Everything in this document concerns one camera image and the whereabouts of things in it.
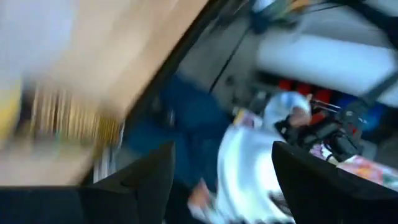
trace white cloth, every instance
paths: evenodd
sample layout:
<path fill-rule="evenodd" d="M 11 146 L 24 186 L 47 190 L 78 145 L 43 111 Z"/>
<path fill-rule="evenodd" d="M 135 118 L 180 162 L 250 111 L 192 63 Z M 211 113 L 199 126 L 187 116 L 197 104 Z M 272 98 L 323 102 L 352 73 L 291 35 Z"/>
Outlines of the white cloth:
<path fill-rule="evenodd" d="M 293 107 L 310 113 L 306 98 L 296 92 L 280 93 L 265 108 L 264 128 L 230 126 L 218 153 L 218 192 L 214 204 L 205 209 L 188 207 L 194 217 L 206 223 L 294 222 L 269 198 L 280 187 L 271 159 L 274 141 L 283 141 L 274 123 L 285 119 Z"/>

